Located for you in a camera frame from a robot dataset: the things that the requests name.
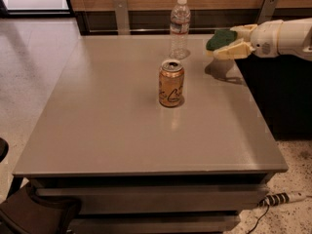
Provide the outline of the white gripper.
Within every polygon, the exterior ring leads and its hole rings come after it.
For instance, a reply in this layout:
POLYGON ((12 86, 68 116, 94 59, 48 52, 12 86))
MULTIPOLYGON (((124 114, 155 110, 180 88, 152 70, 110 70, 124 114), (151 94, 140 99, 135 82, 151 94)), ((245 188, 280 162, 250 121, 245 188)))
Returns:
POLYGON ((238 40, 213 51, 216 59, 246 59, 252 52, 259 58, 275 58, 278 53, 278 36, 282 20, 272 20, 260 25, 233 26, 238 40))

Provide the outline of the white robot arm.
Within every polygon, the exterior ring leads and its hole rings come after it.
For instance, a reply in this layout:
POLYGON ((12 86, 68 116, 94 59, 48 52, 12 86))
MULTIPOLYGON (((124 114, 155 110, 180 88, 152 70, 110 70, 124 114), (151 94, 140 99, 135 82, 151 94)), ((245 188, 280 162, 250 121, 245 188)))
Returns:
POLYGON ((312 19, 271 20, 261 24, 219 29, 207 42, 206 50, 216 59, 246 59, 281 55, 312 60, 312 19))

